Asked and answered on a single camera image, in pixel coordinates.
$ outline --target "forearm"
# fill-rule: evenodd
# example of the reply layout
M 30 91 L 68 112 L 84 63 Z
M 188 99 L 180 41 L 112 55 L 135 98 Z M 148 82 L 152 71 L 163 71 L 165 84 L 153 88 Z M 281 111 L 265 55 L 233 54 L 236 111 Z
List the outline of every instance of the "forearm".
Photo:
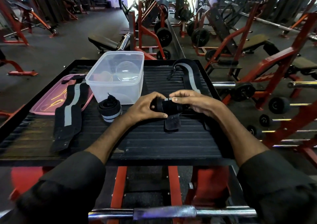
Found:
M 126 114 L 117 117 L 107 130 L 85 151 L 94 154 L 105 164 L 115 144 L 132 126 L 130 123 L 131 121 Z
M 248 132 L 224 104 L 216 105 L 213 108 L 215 119 L 232 145 L 238 166 L 251 157 L 268 150 L 264 144 Z

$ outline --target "person's left hand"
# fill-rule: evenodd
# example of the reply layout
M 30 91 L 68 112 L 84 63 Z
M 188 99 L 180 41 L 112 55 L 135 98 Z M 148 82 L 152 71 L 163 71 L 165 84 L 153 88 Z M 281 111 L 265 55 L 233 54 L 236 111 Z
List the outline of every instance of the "person's left hand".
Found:
M 141 96 L 137 102 L 128 109 L 128 111 L 125 113 L 125 116 L 129 119 L 131 125 L 135 125 L 136 123 L 147 119 L 168 117 L 167 114 L 155 112 L 150 109 L 150 104 L 156 97 L 165 99 L 164 95 L 158 92 L 153 92 Z

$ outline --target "pink plastic lid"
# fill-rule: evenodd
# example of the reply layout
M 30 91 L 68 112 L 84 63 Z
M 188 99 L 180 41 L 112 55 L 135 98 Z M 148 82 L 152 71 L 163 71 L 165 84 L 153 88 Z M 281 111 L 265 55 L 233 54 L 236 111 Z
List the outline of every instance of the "pink plastic lid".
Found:
M 74 75 L 66 75 L 61 78 L 42 98 L 31 108 L 30 112 L 41 115 L 55 115 L 55 109 L 62 106 L 67 97 L 67 86 L 72 85 L 76 80 L 70 80 L 66 84 L 62 84 L 63 80 L 69 80 Z M 86 104 L 81 108 L 83 111 L 93 98 L 93 92 L 89 88 L 88 99 Z

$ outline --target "plastic container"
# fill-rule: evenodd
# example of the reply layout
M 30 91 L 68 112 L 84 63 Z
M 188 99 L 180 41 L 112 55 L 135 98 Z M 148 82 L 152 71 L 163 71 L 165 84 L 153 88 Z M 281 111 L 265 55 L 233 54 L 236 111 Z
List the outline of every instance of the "plastic container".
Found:
M 66 84 L 62 84 L 63 80 L 69 80 L 71 77 L 75 75 L 83 75 L 83 74 L 72 74 L 66 75 L 61 78 L 39 101 L 30 109 L 31 113 L 41 114 L 41 115 L 55 115 L 55 110 L 57 107 L 62 106 L 67 97 L 67 86 L 74 84 L 75 80 L 70 80 Z M 93 98 L 93 92 L 91 89 L 88 91 L 88 99 L 86 104 L 81 108 L 83 111 L 86 106 L 89 104 L 90 100 Z
M 97 102 L 111 94 L 122 105 L 134 104 L 143 86 L 144 54 L 139 51 L 108 51 L 86 76 Z

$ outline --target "hand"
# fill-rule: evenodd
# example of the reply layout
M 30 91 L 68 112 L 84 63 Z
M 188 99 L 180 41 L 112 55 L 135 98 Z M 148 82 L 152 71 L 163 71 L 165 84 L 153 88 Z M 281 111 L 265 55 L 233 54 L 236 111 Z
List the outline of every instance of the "hand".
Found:
M 137 102 L 128 109 L 125 115 L 128 117 L 132 125 L 135 125 L 136 123 L 147 120 L 147 119 L 168 117 L 167 114 L 150 110 L 150 104 L 152 100 L 154 100 L 156 97 L 161 99 L 166 98 L 164 95 L 158 92 L 153 92 L 153 93 L 141 96 L 137 100 Z
M 178 104 L 189 104 L 197 113 L 215 118 L 215 111 L 225 105 L 214 98 L 197 93 L 194 90 L 179 90 L 170 94 L 172 101 Z

